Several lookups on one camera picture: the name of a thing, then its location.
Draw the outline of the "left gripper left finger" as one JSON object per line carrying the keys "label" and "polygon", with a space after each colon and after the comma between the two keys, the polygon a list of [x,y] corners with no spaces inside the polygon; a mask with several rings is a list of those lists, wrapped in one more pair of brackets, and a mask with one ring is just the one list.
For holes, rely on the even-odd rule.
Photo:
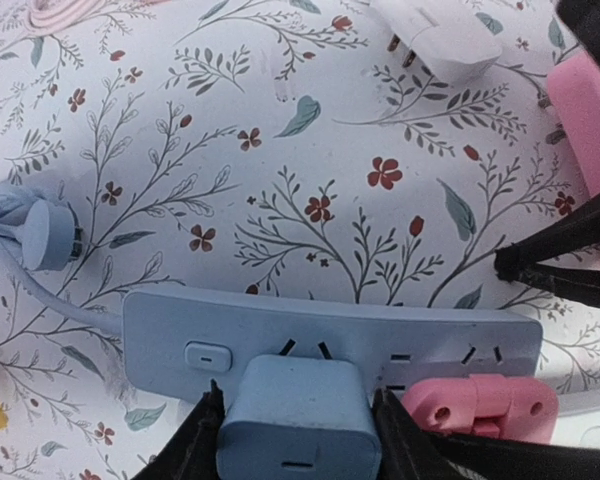
{"label": "left gripper left finger", "polygon": [[165,447],[133,480],[219,479],[216,452],[225,419],[224,396],[215,380]]}

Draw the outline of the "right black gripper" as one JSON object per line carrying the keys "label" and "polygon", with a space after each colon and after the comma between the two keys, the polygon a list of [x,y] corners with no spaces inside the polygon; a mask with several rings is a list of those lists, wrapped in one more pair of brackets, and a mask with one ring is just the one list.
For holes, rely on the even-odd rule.
{"label": "right black gripper", "polygon": [[600,0],[560,0],[556,13],[600,68]]}

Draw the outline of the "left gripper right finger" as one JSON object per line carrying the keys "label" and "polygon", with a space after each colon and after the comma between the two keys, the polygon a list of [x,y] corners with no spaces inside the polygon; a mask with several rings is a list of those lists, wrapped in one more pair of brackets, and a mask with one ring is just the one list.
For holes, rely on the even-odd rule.
{"label": "left gripper right finger", "polygon": [[375,391],[372,416],[380,479],[600,479],[600,450],[426,432],[387,389]]}

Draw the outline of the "pink triangular power strip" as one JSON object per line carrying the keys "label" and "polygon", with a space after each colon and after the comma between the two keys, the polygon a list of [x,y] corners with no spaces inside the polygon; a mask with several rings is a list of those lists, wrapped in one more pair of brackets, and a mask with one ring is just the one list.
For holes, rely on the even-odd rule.
{"label": "pink triangular power strip", "polygon": [[589,195],[600,194],[600,67],[586,52],[555,66],[538,105],[554,108]]}

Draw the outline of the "light blue adapter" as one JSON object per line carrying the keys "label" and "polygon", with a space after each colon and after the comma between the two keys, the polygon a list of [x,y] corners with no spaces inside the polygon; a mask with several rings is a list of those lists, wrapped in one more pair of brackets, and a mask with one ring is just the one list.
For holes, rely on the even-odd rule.
{"label": "light blue adapter", "polygon": [[382,447],[358,368],[262,355],[218,434],[222,479],[374,479]]}

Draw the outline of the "light blue power strip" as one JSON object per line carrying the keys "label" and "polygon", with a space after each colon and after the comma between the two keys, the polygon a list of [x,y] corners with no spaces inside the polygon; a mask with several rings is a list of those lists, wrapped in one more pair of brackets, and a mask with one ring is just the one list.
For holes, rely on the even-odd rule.
{"label": "light blue power strip", "polygon": [[141,390],[197,401],[216,382],[232,401],[261,355],[355,364],[367,391],[401,392],[427,378],[531,376],[540,322],[501,310],[427,309],[157,286],[122,303],[127,379]]}

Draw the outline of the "small pink adapter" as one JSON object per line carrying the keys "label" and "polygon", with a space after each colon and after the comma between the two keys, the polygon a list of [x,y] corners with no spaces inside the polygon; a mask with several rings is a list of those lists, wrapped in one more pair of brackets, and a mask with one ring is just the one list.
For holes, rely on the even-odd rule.
{"label": "small pink adapter", "polygon": [[426,379],[401,403],[425,431],[536,444],[550,442],[559,411],[556,392],[542,381],[499,374]]}

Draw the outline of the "white cube plug adapter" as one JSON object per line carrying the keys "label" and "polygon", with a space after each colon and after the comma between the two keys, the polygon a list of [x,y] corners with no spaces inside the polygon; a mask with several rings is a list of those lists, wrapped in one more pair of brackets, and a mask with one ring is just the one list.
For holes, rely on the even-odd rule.
{"label": "white cube plug adapter", "polygon": [[458,1],[374,0],[370,6],[391,33],[387,50],[405,47],[404,67],[419,59],[442,82],[480,77],[502,55],[489,28]]}

